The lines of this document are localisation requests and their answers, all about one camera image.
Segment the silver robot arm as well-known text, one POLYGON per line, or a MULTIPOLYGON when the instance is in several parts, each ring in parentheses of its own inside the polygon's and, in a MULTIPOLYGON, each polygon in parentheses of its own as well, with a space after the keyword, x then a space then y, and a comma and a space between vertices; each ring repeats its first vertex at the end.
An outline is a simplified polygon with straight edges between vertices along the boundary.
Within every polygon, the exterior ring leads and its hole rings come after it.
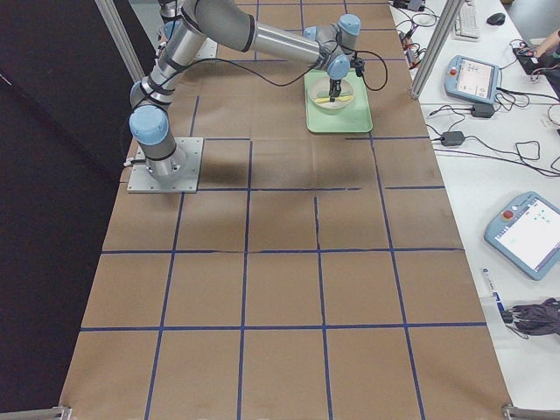
POLYGON ((174 31, 174 25, 175 23, 173 21, 168 21, 157 28, 157 41, 159 43, 167 42, 171 38, 172 32, 174 31))
POLYGON ((360 31, 361 20, 353 14, 296 35, 258 22, 233 1, 183 2, 178 22, 152 71, 130 91, 129 127, 144 154, 148 173, 157 181, 170 181, 184 170, 187 155, 174 139, 167 110, 179 76, 196 65, 195 57, 207 39, 238 52, 255 50, 322 70, 330 79, 327 99, 334 102, 350 72, 349 54, 360 31))

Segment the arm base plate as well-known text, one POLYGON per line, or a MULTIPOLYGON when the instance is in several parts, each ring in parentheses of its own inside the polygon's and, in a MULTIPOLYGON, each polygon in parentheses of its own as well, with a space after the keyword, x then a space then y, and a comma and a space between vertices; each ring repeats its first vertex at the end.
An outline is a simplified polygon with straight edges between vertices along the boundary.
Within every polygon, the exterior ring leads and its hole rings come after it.
POLYGON ((196 31, 193 35, 192 42, 193 60, 215 58, 217 47, 217 43, 206 34, 196 31))
POLYGON ((176 150, 165 160, 149 160, 137 146, 129 157, 129 193, 196 193, 203 154, 202 137, 175 137, 176 150))

